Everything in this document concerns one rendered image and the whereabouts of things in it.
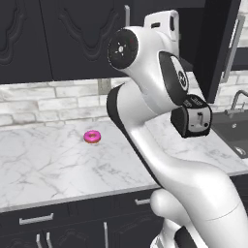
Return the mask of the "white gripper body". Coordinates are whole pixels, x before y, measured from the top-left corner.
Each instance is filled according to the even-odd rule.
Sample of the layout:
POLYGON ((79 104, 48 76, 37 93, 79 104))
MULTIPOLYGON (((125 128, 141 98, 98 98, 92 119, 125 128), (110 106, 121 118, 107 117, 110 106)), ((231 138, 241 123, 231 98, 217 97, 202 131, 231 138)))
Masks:
POLYGON ((166 11, 166 34, 173 42, 179 39, 179 13, 176 10, 166 11))

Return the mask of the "open dark upper cabinet door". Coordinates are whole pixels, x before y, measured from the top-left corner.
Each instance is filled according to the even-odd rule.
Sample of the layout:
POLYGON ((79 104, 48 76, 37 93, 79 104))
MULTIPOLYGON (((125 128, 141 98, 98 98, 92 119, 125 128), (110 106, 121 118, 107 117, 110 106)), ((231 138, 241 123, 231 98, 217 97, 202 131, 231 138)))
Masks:
POLYGON ((241 0, 205 0, 193 72, 205 100, 213 104, 225 70, 241 0))

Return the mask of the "dark lower cabinet door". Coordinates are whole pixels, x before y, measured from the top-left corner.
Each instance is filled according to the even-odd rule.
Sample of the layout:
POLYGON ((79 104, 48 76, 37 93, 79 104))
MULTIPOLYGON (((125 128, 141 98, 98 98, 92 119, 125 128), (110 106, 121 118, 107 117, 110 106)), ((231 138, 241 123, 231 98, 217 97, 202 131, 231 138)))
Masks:
POLYGON ((152 213, 130 214, 107 220, 108 248, 150 248, 163 227, 152 213))
POLYGON ((40 232, 20 232, 0 236, 0 248, 38 248, 36 235, 40 234, 43 248, 47 248, 40 232))
POLYGON ((53 248, 105 248, 104 224, 93 221, 44 230, 53 248))

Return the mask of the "black and silver toaster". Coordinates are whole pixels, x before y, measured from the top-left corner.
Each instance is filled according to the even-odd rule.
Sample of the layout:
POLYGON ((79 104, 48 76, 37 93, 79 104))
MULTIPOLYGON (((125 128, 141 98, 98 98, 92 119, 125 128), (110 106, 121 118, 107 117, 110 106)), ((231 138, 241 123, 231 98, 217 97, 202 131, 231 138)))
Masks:
POLYGON ((189 94, 182 106, 171 112, 170 123, 185 139, 207 136, 212 123, 212 109, 198 95, 189 94))

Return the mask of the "dark sink basin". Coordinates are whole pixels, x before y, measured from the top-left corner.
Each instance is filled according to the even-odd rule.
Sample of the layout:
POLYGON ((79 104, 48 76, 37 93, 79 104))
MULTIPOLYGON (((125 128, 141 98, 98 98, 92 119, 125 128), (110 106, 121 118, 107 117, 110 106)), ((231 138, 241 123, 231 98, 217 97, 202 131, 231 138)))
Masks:
POLYGON ((248 109, 232 117, 214 113, 211 128, 239 158, 248 159, 248 109))

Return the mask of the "pink frosted donut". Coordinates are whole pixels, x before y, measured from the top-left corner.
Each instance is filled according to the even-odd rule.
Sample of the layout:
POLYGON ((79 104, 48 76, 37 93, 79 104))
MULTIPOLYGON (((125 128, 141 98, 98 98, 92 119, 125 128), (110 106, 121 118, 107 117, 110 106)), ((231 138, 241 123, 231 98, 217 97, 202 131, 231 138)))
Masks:
POLYGON ((87 143, 98 143, 101 140, 101 133, 97 130, 90 130, 84 133, 83 139, 87 143))

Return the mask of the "dark drawer front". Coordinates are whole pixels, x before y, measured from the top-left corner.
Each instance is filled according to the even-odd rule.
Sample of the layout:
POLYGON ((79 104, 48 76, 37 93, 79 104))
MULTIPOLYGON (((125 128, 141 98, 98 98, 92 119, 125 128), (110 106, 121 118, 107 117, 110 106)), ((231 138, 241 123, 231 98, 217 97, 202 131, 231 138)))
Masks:
POLYGON ((32 207, 21 210, 0 213, 0 233, 18 233, 22 231, 34 231, 43 227, 55 226, 58 223, 69 219, 68 205, 65 203, 52 204, 46 206, 32 207), (54 213, 52 221, 29 224, 21 226, 19 218, 27 219, 40 217, 54 213))
POLYGON ((154 189, 99 197, 68 203, 71 217, 91 221, 113 216, 150 211, 150 204, 136 205, 135 199, 150 199, 154 189))

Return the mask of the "grey wall outlet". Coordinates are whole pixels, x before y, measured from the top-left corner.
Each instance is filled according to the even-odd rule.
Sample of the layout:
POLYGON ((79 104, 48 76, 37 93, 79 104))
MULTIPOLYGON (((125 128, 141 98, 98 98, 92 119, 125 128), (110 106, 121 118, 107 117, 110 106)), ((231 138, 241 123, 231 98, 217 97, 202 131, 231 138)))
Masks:
POLYGON ((98 94, 107 95, 111 90, 111 79, 110 78, 99 78, 98 79, 98 94))

